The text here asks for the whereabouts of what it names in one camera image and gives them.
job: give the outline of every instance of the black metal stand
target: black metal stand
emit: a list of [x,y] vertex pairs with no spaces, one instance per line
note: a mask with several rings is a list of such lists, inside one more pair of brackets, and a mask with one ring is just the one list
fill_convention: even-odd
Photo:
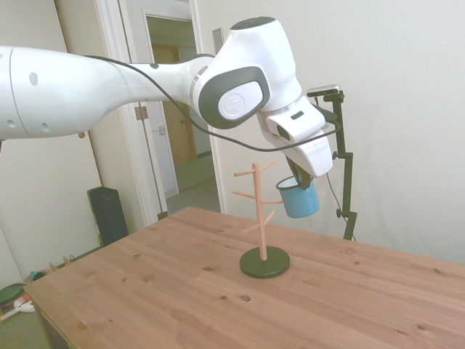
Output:
[[354,234],[355,221],[357,220],[357,212],[350,211],[350,199],[352,196],[352,165],[353,153],[346,152],[346,143],[344,140],[344,124],[342,122],[342,106],[344,102],[343,91],[331,95],[323,96],[325,102],[333,103],[333,113],[326,111],[318,106],[315,106],[329,123],[336,121],[341,128],[336,132],[337,151],[333,153],[333,159],[344,159],[344,190],[342,196],[342,209],[336,210],[337,217],[345,217],[347,219],[344,239],[352,240]]

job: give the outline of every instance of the wooden dowel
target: wooden dowel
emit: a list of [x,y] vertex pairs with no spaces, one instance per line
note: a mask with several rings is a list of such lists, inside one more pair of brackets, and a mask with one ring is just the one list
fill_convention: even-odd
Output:
[[255,170],[254,173],[254,188],[255,188],[255,205],[256,205],[256,215],[260,224],[260,258],[262,260],[267,260],[267,239],[264,234],[264,216],[263,216],[263,206],[262,206],[262,183],[260,180],[260,167],[258,162],[254,162],[252,167]]
[[260,169],[260,172],[263,171],[264,169],[266,169],[269,165],[271,165],[273,162],[275,162],[275,160],[272,160],[270,161],[268,164],[264,165],[261,169]]
[[282,204],[283,200],[262,200],[262,204]]
[[249,174],[251,174],[251,173],[255,173],[255,170],[254,170],[254,169],[250,169],[250,170],[244,171],[244,172],[236,172],[236,173],[234,174],[234,177],[249,175]]
[[247,228],[247,229],[244,230],[244,234],[248,233],[249,231],[252,231],[254,229],[257,229],[259,226],[260,226],[260,224],[252,225],[250,228]]
[[252,199],[255,199],[255,196],[253,196],[252,194],[247,194],[247,193],[244,193],[243,191],[237,191],[237,190],[233,190],[232,191],[233,194],[237,194],[237,195],[242,195],[242,196],[245,196],[246,198],[252,198]]
[[273,217],[273,215],[275,214],[276,211],[273,211],[270,213],[270,215],[268,216],[268,218],[264,221],[264,224],[267,224],[269,220],[271,220],[271,217]]

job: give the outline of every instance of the robotic arm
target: robotic arm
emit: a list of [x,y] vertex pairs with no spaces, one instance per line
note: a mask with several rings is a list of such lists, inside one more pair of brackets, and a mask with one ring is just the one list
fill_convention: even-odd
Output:
[[[231,129],[257,115],[276,148],[322,135],[323,115],[302,97],[281,24],[237,23],[216,57],[177,64],[133,64],[211,126]],[[93,128],[118,106],[167,97],[137,71],[67,53],[0,47],[0,140],[57,137]],[[283,150],[313,177],[332,167],[326,137]]]

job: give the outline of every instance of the doorway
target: doorway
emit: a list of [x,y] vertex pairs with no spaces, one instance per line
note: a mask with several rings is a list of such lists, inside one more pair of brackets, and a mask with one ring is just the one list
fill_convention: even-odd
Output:
[[[197,55],[193,25],[189,20],[148,15],[147,28],[156,63],[173,64]],[[198,124],[207,128],[206,122],[190,106],[182,104],[182,107]],[[160,141],[168,145],[156,149],[158,159],[165,159],[165,164],[161,164],[166,167],[166,171],[162,171],[162,182],[167,189],[169,214],[188,206],[220,212],[209,136],[193,127],[169,101],[161,103],[161,118],[150,117],[149,113],[149,119],[155,145]]]

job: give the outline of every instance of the floor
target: floor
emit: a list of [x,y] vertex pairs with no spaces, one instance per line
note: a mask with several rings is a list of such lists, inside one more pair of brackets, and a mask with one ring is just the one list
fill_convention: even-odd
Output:
[[192,189],[215,178],[211,154],[194,161],[174,165],[179,192]]
[[49,349],[37,314],[16,313],[0,321],[0,348]]
[[167,198],[169,214],[188,206],[220,212],[211,155],[178,164],[175,169],[180,193]]
[[215,180],[210,180],[172,196],[166,200],[166,204],[168,205],[169,214],[173,214],[189,206],[221,212]]

